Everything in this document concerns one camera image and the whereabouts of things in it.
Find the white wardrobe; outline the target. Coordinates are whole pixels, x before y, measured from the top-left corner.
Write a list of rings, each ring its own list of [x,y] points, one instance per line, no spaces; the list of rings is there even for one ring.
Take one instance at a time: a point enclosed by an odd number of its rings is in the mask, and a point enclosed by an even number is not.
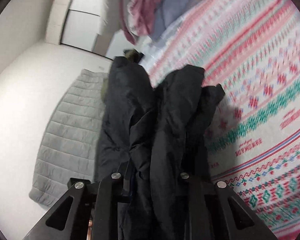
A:
[[[113,59],[122,54],[121,0],[71,0],[61,43]]]

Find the grey quilted headboard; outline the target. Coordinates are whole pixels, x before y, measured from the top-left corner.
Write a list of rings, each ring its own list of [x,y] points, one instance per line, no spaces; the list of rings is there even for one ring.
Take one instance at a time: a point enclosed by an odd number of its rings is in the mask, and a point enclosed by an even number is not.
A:
[[[82,70],[47,123],[34,167],[29,198],[51,207],[67,191],[70,178],[92,180],[107,73]]]

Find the pink folded blanket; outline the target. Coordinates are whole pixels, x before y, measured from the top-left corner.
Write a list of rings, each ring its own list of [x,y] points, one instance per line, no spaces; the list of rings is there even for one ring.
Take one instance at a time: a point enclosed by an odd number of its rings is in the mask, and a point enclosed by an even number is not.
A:
[[[162,0],[120,0],[121,29],[128,42],[136,45],[149,35],[154,26],[155,11]]]

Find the black quilted coat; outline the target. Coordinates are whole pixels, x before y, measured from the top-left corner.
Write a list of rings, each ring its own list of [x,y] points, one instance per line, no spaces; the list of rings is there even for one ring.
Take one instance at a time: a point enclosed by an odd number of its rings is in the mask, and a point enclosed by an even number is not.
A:
[[[152,87],[139,64],[112,62],[94,180],[132,163],[130,198],[117,206],[118,239],[183,239],[181,174],[209,178],[204,133],[224,97],[220,85],[203,87],[204,73],[186,65]]]

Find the patterned pink green blanket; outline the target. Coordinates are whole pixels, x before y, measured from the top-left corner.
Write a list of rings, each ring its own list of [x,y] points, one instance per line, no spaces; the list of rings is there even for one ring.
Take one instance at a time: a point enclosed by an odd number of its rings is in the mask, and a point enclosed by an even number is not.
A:
[[[154,86],[186,64],[225,97],[205,133],[226,182],[279,239],[300,233],[300,12],[291,0],[202,0],[146,48]]]

